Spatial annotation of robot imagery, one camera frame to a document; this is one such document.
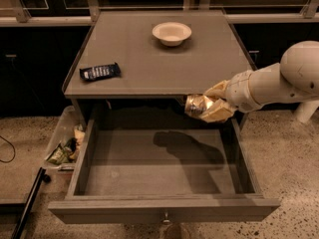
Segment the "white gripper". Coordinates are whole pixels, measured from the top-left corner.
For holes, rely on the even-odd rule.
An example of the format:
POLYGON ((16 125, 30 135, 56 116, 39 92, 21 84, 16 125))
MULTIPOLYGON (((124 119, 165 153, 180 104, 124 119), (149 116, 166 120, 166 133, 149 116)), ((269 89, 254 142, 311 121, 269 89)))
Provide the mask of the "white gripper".
POLYGON ((250 113, 262 108, 252 96, 249 79, 253 71, 248 70, 235 75, 230 81, 223 80, 206 90, 203 94, 211 99, 218 99, 199 118, 206 122, 226 121, 239 110, 250 113))

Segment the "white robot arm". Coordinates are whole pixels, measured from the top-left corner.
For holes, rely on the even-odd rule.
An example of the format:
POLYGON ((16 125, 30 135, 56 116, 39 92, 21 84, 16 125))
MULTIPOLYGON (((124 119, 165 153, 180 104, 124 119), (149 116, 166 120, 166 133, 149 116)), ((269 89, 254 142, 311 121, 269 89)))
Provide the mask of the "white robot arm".
POLYGON ((306 123, 319 108, 319 42, 297 43, 279 63, 239 73, 204 95, 216 98, 199 116, 207 122, 227 120, 235 111, 246 114, 269 104, 299 103, 294 115, 306 123))

